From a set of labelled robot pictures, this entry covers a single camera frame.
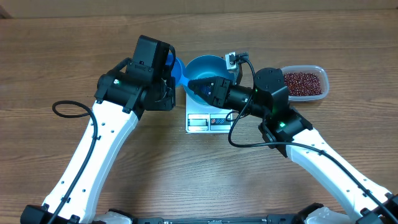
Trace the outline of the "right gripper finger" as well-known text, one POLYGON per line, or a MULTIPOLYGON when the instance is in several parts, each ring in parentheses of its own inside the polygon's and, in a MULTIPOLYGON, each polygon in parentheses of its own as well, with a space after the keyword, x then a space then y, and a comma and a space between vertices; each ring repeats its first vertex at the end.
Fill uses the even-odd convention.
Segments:
POLYGON ((188 87, 192 91, 211 91, 214 89, 218 79, 218 77, 208 77, 190 80, 188 82, 188 87))
POLYGON ((213 106, 214 88, 210 86, 199 86, 190 90, 190 97, 201 105, 213 106))

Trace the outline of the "blue plastic measuring scoop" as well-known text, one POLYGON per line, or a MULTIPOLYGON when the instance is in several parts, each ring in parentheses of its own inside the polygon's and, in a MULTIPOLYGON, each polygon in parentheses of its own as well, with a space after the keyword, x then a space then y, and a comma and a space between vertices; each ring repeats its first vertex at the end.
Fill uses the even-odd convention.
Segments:
POLYGON ((188 88, 188 95, 189 95, 190 98, 192 98, 192 99, 195 98, 197 101, 200 101, 201 98, 196 93, 194 93, 193 90, 191 90, 188 87, 188 83, 190 81, 199 80, 199 78, 198 77, 196 77, 196 78, 187 78, 186 74, 187 74, 187 71, 186 71, 185 65, 183 64, 183 62, 179 58, 176 57, 175 61, 174 61, 174 66, 173 66, 172 71, 171 71, 171 77, 174 77, 174 79, 175 79, 175 86, 170 89, 169 97, 175 99, 175 96, 176 96, 175 89, 179 85, 182 85, 183 87, 187 87, 188 88))

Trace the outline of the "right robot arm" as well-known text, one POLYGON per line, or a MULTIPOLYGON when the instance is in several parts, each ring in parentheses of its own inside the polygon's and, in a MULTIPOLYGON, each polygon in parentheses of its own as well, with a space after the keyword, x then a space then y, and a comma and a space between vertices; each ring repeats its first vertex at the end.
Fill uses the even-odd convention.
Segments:
POLYGON ((355 169, 290 106, 282 70, 259 70, 252 88, 220 76, 193 79, 187 86, 211 106, 261 118, 263 142, 252 146, 276 148, 303 167, 336 199, 351 223, 397 223, 397 196, 355 169))

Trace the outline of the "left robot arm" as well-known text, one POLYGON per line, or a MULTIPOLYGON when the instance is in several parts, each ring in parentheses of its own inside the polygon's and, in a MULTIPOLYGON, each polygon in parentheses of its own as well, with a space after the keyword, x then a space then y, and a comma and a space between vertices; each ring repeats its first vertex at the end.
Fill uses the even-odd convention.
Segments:
POLYGON ((170 111, 175 106, 176 61, 172 45, 141 35, 131 58, 125 58, 100 76, 95 103, 89 108, 76 101, 53 104, 83 108, 90 120, 59 182, 42 205, 27 205, 20 222, 133 223, 116 209, 96 212, 99 196, 117 154, 145 111, 170 111))

